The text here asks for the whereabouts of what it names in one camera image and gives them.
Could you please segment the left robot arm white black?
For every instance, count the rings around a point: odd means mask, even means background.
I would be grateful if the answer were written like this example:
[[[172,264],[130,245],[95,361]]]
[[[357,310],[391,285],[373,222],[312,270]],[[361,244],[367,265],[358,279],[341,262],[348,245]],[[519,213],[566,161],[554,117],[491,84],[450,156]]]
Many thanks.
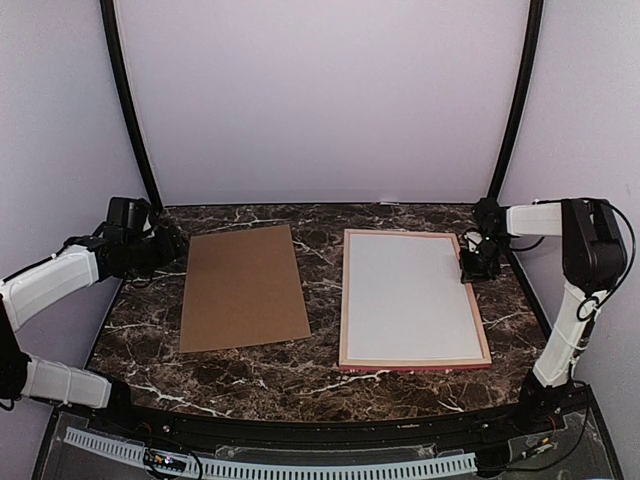
[[[71,294],[109,278],[151,275],[186,255],[188,243],[174,226],[138,234],[71,237],[58,252],[1,281],[1,408],[23,397],[102,409],[120,436],[141,427],[140,412],[117,397],[127,387],[86,369],[23,351],[16,333],[33,317]]]

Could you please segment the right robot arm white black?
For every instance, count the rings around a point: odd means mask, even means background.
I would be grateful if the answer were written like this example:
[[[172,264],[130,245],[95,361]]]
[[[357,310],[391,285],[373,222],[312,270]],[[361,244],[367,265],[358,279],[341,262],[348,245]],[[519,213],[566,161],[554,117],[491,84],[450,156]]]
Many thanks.
[[[541,356],[523,381],[510,424],[521,434],[534,432],[568,395],[574,369],[587,349],[605,303],[626,280],[636,255],[624,244],[617,207],[599,198],[541,200],[503,207],[494,198],[472,208],[475,221],[460,252],[464,283],[494,280],[499,258],[515,238],[562,241],[564,293],[558,316]]]

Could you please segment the brown cardboard backing board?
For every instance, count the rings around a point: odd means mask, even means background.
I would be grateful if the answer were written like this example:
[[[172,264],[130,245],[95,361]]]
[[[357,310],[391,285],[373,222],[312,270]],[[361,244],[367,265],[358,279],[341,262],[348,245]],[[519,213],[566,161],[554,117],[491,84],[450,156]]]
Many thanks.
[[[289,226],[191,238],[180,352],[265,345],[310,335]]]

